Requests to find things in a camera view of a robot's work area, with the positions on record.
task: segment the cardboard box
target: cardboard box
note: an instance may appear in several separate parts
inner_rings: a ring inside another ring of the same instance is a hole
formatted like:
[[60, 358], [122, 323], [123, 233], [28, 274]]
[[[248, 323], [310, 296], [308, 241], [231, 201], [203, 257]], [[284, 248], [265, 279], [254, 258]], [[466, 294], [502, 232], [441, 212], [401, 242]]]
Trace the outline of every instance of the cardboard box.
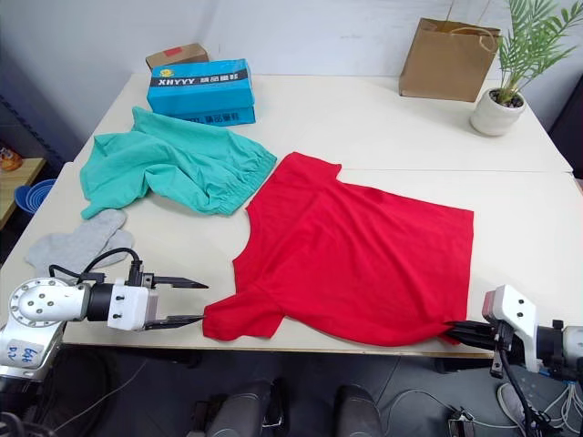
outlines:
[[251, 72], [245, 59], [157, 66], [148, 102], [157, 114], [214, 126], [254, 123]]
[[187, 44], [169, 48], [146, 58], [150, 71], [155, 66], [169, 66], [173, 64], [187, 64], [192, 62], [209, 62], [207, 51], [198, 44]]

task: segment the t-shirt sleeve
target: t-shirt sleeve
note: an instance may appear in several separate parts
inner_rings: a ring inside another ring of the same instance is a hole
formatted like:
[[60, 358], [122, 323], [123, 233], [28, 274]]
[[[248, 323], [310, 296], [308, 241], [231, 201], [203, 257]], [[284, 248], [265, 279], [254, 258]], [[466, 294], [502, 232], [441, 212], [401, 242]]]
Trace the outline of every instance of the t-shirt sleeve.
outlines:
[[241, 335], [270, 338], [282, 319], [281, 308], [268, 294], [248, 290], [206, 307], [202, 331], [216, 340], [235, 340]]

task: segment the paper bag handle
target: paper bag handle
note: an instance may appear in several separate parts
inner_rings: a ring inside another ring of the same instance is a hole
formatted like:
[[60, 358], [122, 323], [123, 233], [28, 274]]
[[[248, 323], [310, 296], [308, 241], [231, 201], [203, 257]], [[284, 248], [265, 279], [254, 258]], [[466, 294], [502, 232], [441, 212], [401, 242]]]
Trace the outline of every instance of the paper bag handle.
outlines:
[[490, 41], [492, 42], [492, 46], [490, 48], [486, 47], [486, 45], [482, 41], [482, 38], [484, 37], [483, 35], [481, 35], [480, 36], [480, 39], [478, 40], [478, 43], [480, 44], [480, 46], [485, 51], [490, 52], [490, 53], [495, 53], [496, 50], [498, 49], [498, 44], [496, 44], [496, 39], [492, 35], [492, 32], [490, 32], [488, 29], [484, 29], [483, 27], [458, 27], [457, 29], [450, 30], [449, 31], [449, 35], [454, 34], [458, 30], [477, 30], [479, 32], [484, 32], [485, 34], [487, 34], [488, 36], [490, 36]]
[[[480, 14], [479, 18], [477, 19], [477, 25], [480, 24], [480, 21], [482, 21], [482, 17], [484, 16], [484, 14], [486, 13], [487, 8], [490, 6], [490, 2], [492, 0], [488, 0], [486, 2], [486, 6], [484, 6], [484, 10], [482, 11], [482, 14]], [[445, 18], [445, 21], [448, 22], [449, 21], [449, 16], [452, 14], [452, 9], [454, 8], [454, 3], [455, 0], [452, 0], [452, 4], [449, 6], [449, 10], [447, 11], [447, 17]]]

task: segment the floor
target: floor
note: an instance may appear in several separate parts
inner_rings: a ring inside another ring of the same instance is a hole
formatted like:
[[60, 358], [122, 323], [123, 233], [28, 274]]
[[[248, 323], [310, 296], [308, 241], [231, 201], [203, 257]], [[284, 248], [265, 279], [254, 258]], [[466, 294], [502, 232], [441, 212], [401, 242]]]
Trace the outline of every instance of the floor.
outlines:
[[[116, 353], [116, 360], [119, 380], [125, 381], [144, 358]], [[538, 408], [546, 407], [564, 390], [559, 381], [521, 368], [516, 372], [528, 399]], [[501, 381], [490, 377], [487, 369], [440, 374], [432, 359], [415, 357], [206, 351], [192, 369], [148, 359], [138, 377], [112, 401], [95, 435], [184, 437], [197, 401], [229, 393], [248, 381], [277, 377], [283, 377], [290, 388], [290, 437], [330, 436], [334, 394], [346, 383], [359, 384], [372, 394], [384, 427], [389, 402], [413, 388], [429, 391], [446, 404], [463, 406], [481, 422], [509, 424], [496, 401]], [[556, 417], [557, 410], [551, 415]], [[443, 406], [414, 393], [394, 407], [388, 435], [445, 437], [446, 417]], [[578, 427], [578, 419], [573, 426]], [[476, 428], [476, 437], [519, 435], [514, 430]]]

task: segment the sticker label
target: sticker label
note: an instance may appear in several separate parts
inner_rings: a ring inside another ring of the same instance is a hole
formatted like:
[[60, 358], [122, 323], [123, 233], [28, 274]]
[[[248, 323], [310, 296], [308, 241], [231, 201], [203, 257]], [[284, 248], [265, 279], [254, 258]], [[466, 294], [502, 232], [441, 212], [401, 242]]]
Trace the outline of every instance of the sticker label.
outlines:
[[[166, 70], [171, 71], [169, 68], [161, 70], [160, 75], [164, 76], [163, 72]], [[194, 86], [194, 85], [207, 85], [207, 84], [217, 84], [226, 82], [235, 82], [238, 80], [247, 79], [249, 77], [247, 69], [244, 68], [239, 71], [235, 71], [228, 74], [222, 75], [208, 75], [208, 76], [190, 76], [190, 77], [152, 77], [150, 80], [150, 86]]]
[[6, 348], [7, 362], [15, 367], [37, 368], [43, 360], [43, 345], [22, 340], [10, 340]]

